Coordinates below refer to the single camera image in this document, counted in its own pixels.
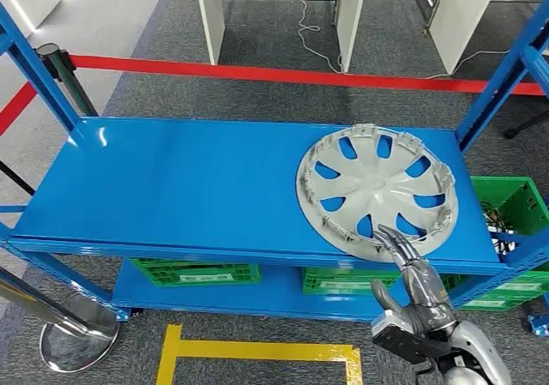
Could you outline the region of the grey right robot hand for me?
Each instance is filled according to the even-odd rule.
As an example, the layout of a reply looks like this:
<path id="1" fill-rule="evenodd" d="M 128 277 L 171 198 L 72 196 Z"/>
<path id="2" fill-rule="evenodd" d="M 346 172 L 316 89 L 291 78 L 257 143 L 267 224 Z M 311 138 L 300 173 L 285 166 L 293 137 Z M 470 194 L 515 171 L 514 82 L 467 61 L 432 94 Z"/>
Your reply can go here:
<path id="1" fill-rule="evenodd" d="M 374 238 L 388 250 L 399 269 L 410 302 L 399 304 L 379 280 L 372 280 L 372 292 L 384 310 L 390 310 L 410 324 L 415 334 L 451 328 L 458 323 L 451 300 L 440 275 L 400 232 L 379 225 Z"/>

